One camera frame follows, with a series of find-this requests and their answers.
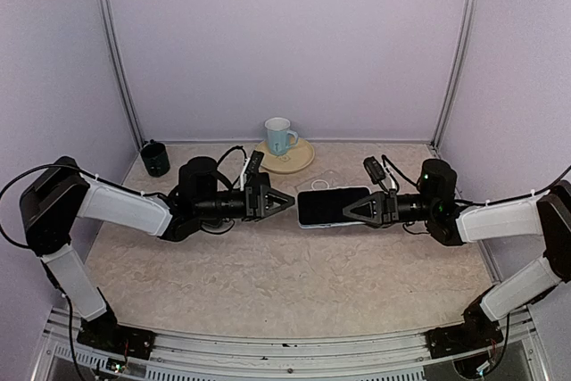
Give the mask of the dark green mug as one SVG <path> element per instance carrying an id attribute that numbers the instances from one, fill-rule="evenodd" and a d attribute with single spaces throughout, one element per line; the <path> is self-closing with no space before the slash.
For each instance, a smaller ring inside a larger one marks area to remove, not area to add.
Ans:
<path id="1" fill-rule="evenodd" d="M 140 151 L 146 172 L 154 178 L 167 174 L 170 170 L 170 160 L 164 143 L 150 140 Z"/>

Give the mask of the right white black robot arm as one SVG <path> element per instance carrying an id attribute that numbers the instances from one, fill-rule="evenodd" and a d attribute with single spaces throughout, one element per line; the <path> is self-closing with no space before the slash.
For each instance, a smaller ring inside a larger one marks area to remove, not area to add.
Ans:
<path id="1" fill-rule="evenodd" d="M 457 342 L 474 349 L 490 335 L 490 321 L 569 282 L 570 183 L 558 178 L 526 195 L 475 203 L 457 198 L 456 182 L 457 173 L 449 163 L 427 159 L 413 184 L 416 193 L 399 194 L 397 187 L 383 186 L 343 207 L 343 215 L 372 228 L 422 221 L 427 233 L 445 246 L 516 236 L 543 239 L 544 253 L 477 298 L 479 314 L 459 324 Z"/>

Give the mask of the aluminium corner post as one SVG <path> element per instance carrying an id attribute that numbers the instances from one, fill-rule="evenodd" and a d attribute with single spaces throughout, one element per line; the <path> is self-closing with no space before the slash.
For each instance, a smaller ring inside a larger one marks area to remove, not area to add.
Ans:
<path id="1" fill-rule="evenodd" d="M 136 148 L 140 150 L 145 143 L 136 107 L 128 86 L 127 74 L 121 58 L 119 40 L 116 34 L 111 0 L 97 0 L 103 24 L 103 34 L 110 55 L 113 75 L 119 90 L 120 103 L 126 115 L 128 128 Z"/>
<path id="2" fill-rule="evenodd" d="M 468 45 L 472 33 L 473 21 L 476 14 L 477 0 L 464 0 L 459 36 L 451 64 L 451 72 L 447 81 L 443 105 L 440 110 L 431 146 L 439 153 L 443 145 L 446 129 L 450 123 L 453 105 L 457 98 L 461 74 L 468 54 Z"/>

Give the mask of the aluminium front rail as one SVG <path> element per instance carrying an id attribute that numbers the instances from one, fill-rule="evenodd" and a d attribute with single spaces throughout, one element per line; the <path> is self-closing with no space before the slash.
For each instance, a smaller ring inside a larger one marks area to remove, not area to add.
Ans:
<path id="1" fill-rule="evenodd" d="M 146 360 L 124 359 L 82 344 L 71 346 L 79 318 L 52 309 L 32 361 L 31 380 L 73 380 L 78 363 L 89 376 L 118 380 L 423 380 L 455 379 L 455 362 L 477 351 L 434 359 L 422 330 L 332 338 L 272 339 L 189 334 L 158 329 Z M 126 362 L 119 373 L 107 363 Z"/>

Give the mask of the left aluminium corner post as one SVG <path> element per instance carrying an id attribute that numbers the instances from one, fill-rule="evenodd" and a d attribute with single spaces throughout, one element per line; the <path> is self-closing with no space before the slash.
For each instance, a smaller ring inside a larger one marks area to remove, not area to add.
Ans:
<path id="1" fill-rule="evenodd" d="M 121 58 L 119 40 L 116 34 L 111 0 L 97 0 L 103 24 L 103 34 L 110 55 L 113 75 L 119 90 L 120 103 L 126 115 L 128 128 L 136 148 L 140 150 L 145 143 L 136 107 L 128 86 L 127 74 Z"/>

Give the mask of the light blue ceramic mug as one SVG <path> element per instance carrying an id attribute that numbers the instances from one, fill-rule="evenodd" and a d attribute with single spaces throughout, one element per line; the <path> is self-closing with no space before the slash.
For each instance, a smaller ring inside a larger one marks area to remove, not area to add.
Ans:
<path id="1" fill-rule="evenodd" d="M 272 154 L 282 156 L 298 144 L 299 136 L 291 130 L 290 120 L 270 118 L 265 121 L 264 127 L 267 131 L 267 145 Z"/>

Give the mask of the cream round plate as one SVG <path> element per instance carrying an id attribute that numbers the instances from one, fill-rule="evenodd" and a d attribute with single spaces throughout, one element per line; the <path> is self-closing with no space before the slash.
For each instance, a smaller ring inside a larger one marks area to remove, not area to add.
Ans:
<path id="1" fill-rule="evenodd" d="M 267 142 L 259 143 L 255 150 L 264 154 L 261 167 L 277 174 L 294 174 L 309 167 L 314 160 L 314 147 L 304 138 L 289 149 L 284 155 L 274 155 L 270 152 Z"/>

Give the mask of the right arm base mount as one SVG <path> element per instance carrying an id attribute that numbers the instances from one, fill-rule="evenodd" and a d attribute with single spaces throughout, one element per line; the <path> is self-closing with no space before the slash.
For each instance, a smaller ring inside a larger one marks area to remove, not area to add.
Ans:
<path id="1" fill-rule="evenodd" d="M 431 358 L 440 359 L 501 343 L 504 336 L 499 322 L 476 306 L 464 311 L 462 323 L 428 330 L 426 340 Z"/>

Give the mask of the right aluminium corner post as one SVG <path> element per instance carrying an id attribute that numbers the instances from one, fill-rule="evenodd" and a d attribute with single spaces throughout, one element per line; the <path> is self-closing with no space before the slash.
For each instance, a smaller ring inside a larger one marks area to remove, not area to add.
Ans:
<path id="1" fill-rule="evenodd" d="M 450 123 L 453 105 L 457 98 L 461 74 L 468 54 L 468 45 L 472 33 L 473 21 L 476 14 L 477 0 L 464 0 L 459 36 L 451 64 L 451 72 L 447 81 L 443 105 L 440 110 L 431 146 L 439 153 L 443 145 L 446 129 Z"/>

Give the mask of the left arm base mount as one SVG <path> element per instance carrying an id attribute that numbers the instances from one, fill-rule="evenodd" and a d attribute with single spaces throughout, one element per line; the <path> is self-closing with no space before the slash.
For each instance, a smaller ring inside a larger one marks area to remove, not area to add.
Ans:
<path id="1" fill-rule="evenodd" d="M 81 320 L 77 341 L 94 349 L 127 358 L 148 360 L 156 334 L 153 331 L 120 324 L 102 325 Z"/>

